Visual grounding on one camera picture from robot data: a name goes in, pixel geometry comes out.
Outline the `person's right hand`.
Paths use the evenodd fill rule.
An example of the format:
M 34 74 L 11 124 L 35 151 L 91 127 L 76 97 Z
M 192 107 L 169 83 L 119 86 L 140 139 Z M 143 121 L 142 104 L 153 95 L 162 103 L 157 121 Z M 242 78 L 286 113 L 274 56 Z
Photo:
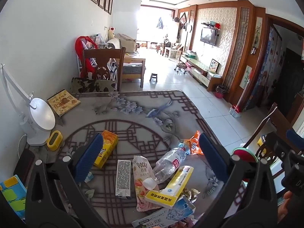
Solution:
M 290 202 L 293 193 L 291 191 L 287 191 L 283 196 L 283 203 L 278 207 L 278 223 L 287 215 L 287 205 Z

